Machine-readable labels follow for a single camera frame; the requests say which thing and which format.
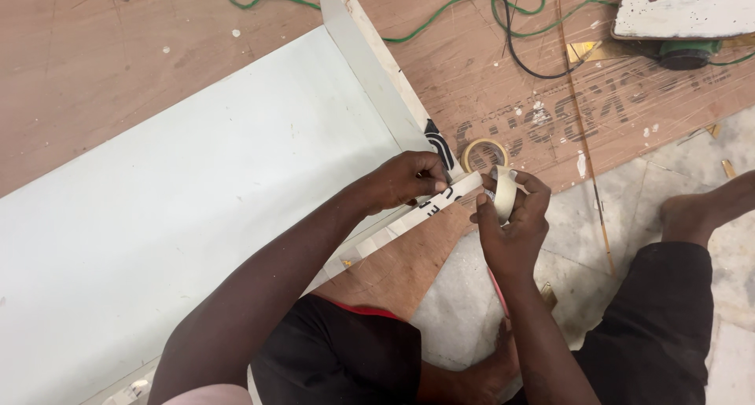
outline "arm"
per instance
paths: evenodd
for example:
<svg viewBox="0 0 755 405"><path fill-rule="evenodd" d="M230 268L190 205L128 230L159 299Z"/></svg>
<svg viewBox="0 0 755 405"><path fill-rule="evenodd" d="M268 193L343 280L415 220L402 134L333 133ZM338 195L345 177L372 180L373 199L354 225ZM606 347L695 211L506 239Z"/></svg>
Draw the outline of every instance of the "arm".
<svg viewBox="0 0 755 405"><path fill-rule="evenodd" d="M495 181L483 176L485 187ZM495 280L509 308L516 353L522 369L527 400L532 405L551 403L600 404L558 325L547 310L533 280L534 263L548 232L545 211L551 189L534 176L519 172L518 190L509 224L498 224L495 207L485 194L477 196L480 242Z"/></svg>
<svg viewBox="0 0 755 405"><path fill-rule="evenodd" d="M446 187L438 155L406 152L262 247L178 324L165 345L149 404L206 385L246 387L255 353L354 227L367 215Z"/></svg>

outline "green motor housing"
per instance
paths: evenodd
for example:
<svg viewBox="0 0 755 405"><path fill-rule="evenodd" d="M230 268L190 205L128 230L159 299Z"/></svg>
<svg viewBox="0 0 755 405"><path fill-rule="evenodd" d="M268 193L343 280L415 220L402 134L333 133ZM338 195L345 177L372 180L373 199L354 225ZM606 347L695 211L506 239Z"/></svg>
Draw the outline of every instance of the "green motor housing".
<svg viewBox="0 0 755 405"><path fill-rule="evenodd" d="M700 69L719 51L721 41L664 41L659 64L669 70Z"/></svg>

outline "hand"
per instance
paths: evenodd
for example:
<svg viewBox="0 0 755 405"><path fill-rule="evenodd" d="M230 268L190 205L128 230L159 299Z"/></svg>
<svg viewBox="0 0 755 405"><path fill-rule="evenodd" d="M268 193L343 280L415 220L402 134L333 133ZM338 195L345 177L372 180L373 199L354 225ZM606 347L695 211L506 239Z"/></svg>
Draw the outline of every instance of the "hand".
<svg viewBox="0 0 755 405"><path fill-rule="evenodd" d="M479 226L482 252L494 275L518 283L532 280L534 263L548 233L545 211L551 200L551 188L526 172L517 171L514 180L529 194L517 189L509 224L498 224L495 206L487 194L477 196L477 213L470 216L470 221ZM497 182L483 175L482 185L495 191Z"/></svg>
<svg viewBox="0 0 755 405"><path fill-rule="evenodd" d="M417 204L416 197L448 188L440 156L429 151L404 151L350 186L366 199L369 215L402 204Z"/></svg>

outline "foot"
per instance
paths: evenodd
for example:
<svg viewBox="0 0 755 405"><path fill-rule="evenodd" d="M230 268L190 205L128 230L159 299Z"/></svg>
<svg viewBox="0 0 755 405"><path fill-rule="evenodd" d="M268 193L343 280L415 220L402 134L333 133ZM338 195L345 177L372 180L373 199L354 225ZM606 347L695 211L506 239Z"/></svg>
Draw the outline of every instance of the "foot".
<svg viewBox="0 0 755 405"><path fill-rule="evenodd" d="M461 372L466 385L464 403L498 405L499 397L518 374L514 333L509 320L504 318L498 327L495 352Z"/></svg>
<svg viewBox="0 0 755 405"><path fill-rule="evenodd" d="M498 397L519 374L514 334L508 320L498 327L495 352L464 371L449 371L422 361L418 403L498 405Z"/></svg>
<svg viewBox="0 0 755 405"><path fill-rule="evenodd" d="M755 171L749 171L704 194L686 194L661 206L661 241L684 241L707 247L713 231L755 209Z"/></svg>

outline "black shorts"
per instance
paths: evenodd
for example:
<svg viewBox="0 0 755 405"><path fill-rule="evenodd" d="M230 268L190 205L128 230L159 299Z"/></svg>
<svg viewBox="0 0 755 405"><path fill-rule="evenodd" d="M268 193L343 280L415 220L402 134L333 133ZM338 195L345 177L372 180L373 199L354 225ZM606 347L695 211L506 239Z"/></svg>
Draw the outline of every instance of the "black shorts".
<svg viewBox="0 0 755 405"><path fill-rule="evenodd" d="M573 352L609 404L705 403L711 256L691 243L640 249L602 322ZM420 333L325 299L300 299L251 363L263 403L413 403ZM507 403L526 403L524 390Z"/></svg>

